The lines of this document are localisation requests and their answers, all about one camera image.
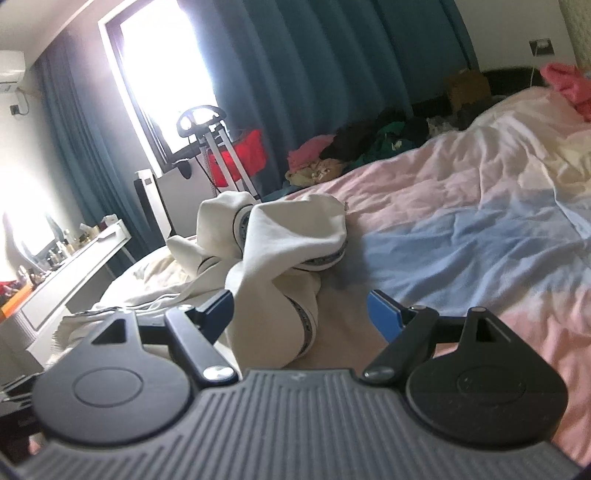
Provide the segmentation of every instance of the white desk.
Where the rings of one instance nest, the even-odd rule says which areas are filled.
[[[0,323],[0,382],[42,371],[66,303],[129,241],[122,220],[100,233],[53,272],[21,307]]]

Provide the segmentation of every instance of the window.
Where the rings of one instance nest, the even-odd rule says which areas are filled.
[[[217,106],[189,19],[176,0],[139,0],[106,29],[135,113],[166,172],[189,143],[177,133],[179,116],[194,106]]]

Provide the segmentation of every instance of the orange tray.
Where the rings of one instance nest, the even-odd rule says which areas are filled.
[[[10,300],[2,305],[2,315],[0,315],[0,319],[2,319],[2,316],[10,317],[10,315],[16,312],[22,305],[22,302],[28,298],[31,292],[33,292],[33,287],[31,287],[29,284],[25,285],[18,292],[16,292]]]

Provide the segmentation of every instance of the ridged rubber pad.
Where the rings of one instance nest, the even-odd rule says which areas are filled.
[[[433,436],[399,393],[346,370],[251,371],[203,391],[159,436],[114,450],[51,442],[27,480],[566,480],[579,467],[550,443],[484,452]]]

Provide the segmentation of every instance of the curtain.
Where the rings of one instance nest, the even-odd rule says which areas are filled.
[[[444,93],[478,68],[453,0],[178,0],[196,33],[230,133],[261,128],[269,155],[254,177],[279,188],[287,154],[384,108]]]
[[[126,247],[139,260],[160,247],[161,241],[121,183],[116,159],[97,127],[70,36],[61,33],[35,66],[59,157],[85,222],[98,225],[105,215],[116,214],[131,234]],[[109,266],[120,274],[129,261],[117,255]]]

